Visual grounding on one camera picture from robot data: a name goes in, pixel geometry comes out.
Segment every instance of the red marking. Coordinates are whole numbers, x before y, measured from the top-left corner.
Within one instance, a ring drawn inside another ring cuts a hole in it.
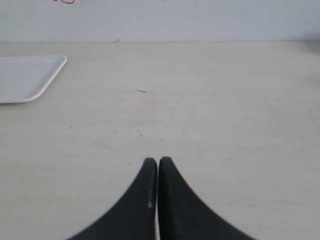
[[[74,4],[76,0],[72,0],[72,1],[65,1],[65,0],[60,0],[61,2],[63,2],[64,4]]]

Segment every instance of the white tray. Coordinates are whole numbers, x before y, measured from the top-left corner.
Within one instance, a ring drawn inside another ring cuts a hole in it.
[[[0,104],[38,98],[66,62],[63,55],[0,57]]]

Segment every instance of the white wall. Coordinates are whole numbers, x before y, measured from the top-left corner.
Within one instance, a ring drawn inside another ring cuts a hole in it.
[[[3,0],[0,42],[320,40],[319,0]]]

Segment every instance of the white table surface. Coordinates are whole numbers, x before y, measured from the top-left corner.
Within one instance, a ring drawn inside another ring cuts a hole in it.
[[[0,239],[70,237],[161,156],[253,237],[320,238],[320,43],[0,44],[50,54],[44,94],[0,105]]]

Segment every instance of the table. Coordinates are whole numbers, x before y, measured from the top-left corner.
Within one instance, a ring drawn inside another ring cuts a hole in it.
[[[0,44],[49,54],[44,94],[0,105],[0,239],[70,237],[161,156],[253,237],[319,238],[319,42]]]

